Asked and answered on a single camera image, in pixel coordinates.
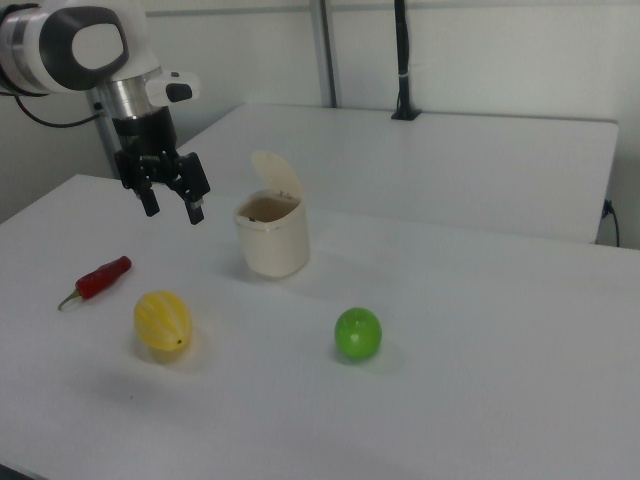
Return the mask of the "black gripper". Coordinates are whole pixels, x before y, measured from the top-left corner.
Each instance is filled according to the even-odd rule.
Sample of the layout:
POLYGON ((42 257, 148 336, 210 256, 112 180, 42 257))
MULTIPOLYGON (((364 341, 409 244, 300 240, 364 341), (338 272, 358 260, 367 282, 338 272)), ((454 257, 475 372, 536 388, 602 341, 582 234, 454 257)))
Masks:
POLYGON ((169 108, 112 122, 121 146, 114 155, 120 181, 135 193, 145 214, 152 217, 160 211, 152 182, 170 180, 169 188, 183 200, 190 223, 202 222, 203 197, 210 185, 196 153, 178 155, 169 108))

